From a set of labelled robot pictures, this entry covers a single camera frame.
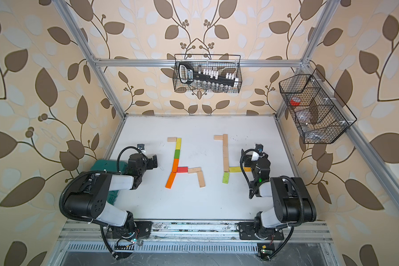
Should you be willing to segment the yellow-green long block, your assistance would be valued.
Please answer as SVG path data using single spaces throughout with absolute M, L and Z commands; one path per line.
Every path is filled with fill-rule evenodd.
M 230 172 L 230 173 L 239 173 L 239 172 L 242 172 L 242 168 L 241 168 L 240 166 L 237 166 L 237 167 L 230 167 L 230 168 L 229 168 L 229 172 Z

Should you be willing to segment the wood long block vertical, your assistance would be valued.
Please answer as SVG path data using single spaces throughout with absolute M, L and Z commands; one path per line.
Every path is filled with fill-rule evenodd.
M 228 157 L 223 158 L 223 170 L 224 172 L 229 172 L 229 159 Z

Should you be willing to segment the wood long block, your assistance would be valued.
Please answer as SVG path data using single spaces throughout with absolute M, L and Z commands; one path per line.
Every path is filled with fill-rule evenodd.
M 223 134 L 223 146 L 228 147 L 228 135 Z
M 223 146 L 223 157 L 229 159 L 228 146 L 226 145 Z
M 203 175 L 202 171 L 197 172 L 197 178 L 198 178 L 199 187 L 200 188 L 205 187 L 206 183 L 205 183 L 205 178 L 204 178 L 204 175 Z

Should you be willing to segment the light green small block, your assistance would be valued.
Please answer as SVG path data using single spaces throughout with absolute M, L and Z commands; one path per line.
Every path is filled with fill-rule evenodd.
M 229 172 L 224 172 L 223 178 L 222 178 L 222 182 L 224 184 L 228 184 L 229 183 Z

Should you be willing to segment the dark green block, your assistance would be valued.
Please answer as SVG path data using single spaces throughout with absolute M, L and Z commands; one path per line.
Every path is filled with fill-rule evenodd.
M 180 158 L 180 150 L 175 150 L 174 158 L 176 159 Z

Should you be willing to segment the yellow long block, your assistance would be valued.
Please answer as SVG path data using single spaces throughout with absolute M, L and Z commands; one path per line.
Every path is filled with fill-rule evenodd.
M 182 139 L 181 138 L 177 138 L 177 140 L 176 140 L 176 150 L 180 150 L 181 149 L 181 143 L 182 143 Z

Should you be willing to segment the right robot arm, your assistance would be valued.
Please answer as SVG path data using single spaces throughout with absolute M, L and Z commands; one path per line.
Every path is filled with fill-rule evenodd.
M 260 211 L 252 222 L 240 222 L 237 231 L 241 240 L 269 241 L 258 247 L 260 260 L 272 260 L 291 239 L 294 229 L 317 217 L 315 205 L 300 177 L 270 177 L 271 162 L 263 145 L 242 150 L 241 173 L 249 188 L 249 199 L 271 199 L 270 209 Z

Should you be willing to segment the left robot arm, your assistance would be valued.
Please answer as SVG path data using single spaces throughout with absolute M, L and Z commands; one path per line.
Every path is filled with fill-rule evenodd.
M 150 236 L 152 221 L 135 221 L 132 212 L 110 203 L 112 192 L 137 189 L 146 171 L 158 167 L 157 156 L 147 157 L 145 146 L 123 148 L 116 160 L 99 160 L 90 171 L 71 179 L 59 199 L 59 209 L 67 219 L 100 227 L 105 248 L 114 259 L 125 258 L 124 251 L 141 246 Z

